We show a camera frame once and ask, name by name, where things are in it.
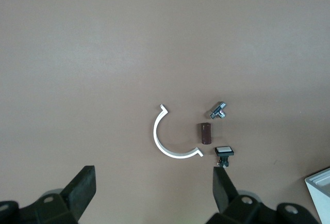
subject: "small metal part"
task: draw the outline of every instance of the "small metal part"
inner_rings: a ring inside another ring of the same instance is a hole
[[[215,148],[216,154],[218,157],[220,157],[219,163],[217,165],[222,166],[223,168],[226,168],[229,166],[228,157],[234,155],[234,151],[231,147],[216,147]]]
[[[246,203],[246,204],[252,204],[253,201],[250,197],[242,197],[242,202]]]
[[[211,123],[209,122],[201,123],[201,131],[202,131],[202,143],[205,145],[211,144],[212,143]]]
[[[187,153],[175,153],[172,152],[170,150],[168,150],[167,148],[165,148],[159,141],[158,137],[157,137],[157,126],[160,122],[160,120],[168,113],[168,110],[165,108],[165,106],[163,106],[162,104],[160,105],[160,108],[162,109],[161,113],[159,113],[158,117],[155,120],[155,124],[154,124],[154,140],[156,143],[156,146],[159,148],[159,150],[172,158],[190,158],[196,154],[199,154],[200,157],[203,157],[203,153],[201,152],[201,150],[199,150],[199,148],[195,148],[193,150],[191,150],[190,152]]]
[[[210,118],[214,119],[216,117],[224,118],[226,113],[223,111],[223,108],[226,107],[225,102],[218,102],[209,112]]]
[[[297,214],[298,213],[298,210],[292,205],[286,205],[284,208],[287,212],[289,212],[291,214]]]

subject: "white c-shaped hook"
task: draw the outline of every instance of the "white c-shaped hook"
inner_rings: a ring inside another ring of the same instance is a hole
[[[155,124],[154,124],[154,140],[155,140],[156,146],[159,148],[159,150],[162,151],[163,154],[165,154],[169,157],[172,157],[172,158],[190,158],[190,157],[194,156],[195,154],[199,154],[200,157],[202,157],[203,153],[201,152],[201,150],[199,150],[199,148],[195,148],[187,153],[174,153],[174,152],[171,152],[170,150],[166,149],[160,143],[160,141],[157,137],[157,126],[158,126],[160,120],[168,113],[167,109],[162,104],[160,105],[160,108],[162,109],[162,112],[159,113],[158,117],[156,118]]]

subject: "brown cylinder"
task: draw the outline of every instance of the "brown cylinder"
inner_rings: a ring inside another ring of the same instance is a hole
[[[211,144],[212,143],[211,123],[209,123],[209,122],[201,123],[201,131],[202,131],[202,143],[205,145]]]

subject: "white container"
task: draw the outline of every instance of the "white container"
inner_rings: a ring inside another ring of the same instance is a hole
[[[322,224],[330,224],[330,168],[305,179]]]

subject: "white curved object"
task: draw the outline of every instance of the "white curved object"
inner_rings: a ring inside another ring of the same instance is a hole
[[[171,152],[170,150],[166,149],[160,143],[160,141],[157,137],[157,126],[158,126],[160,120],[168,113],[167,109],[162,104],[160,105],[160,108],[162,109],[162,112],[159,113],[158,117],[156,118],[155,124],[154,124],[154,140],[155,140],[156,146],[159,148],[159,150],[162,151],[163,154],[166,154],[167,156],[172,157],[172,158],[190,158],[196,154],[199,154],[200,157],[202,157],[203,153],[201,152],[201,150],[199,150],[199,148],[195,148],[188,153],[174,153],[174,152]]]

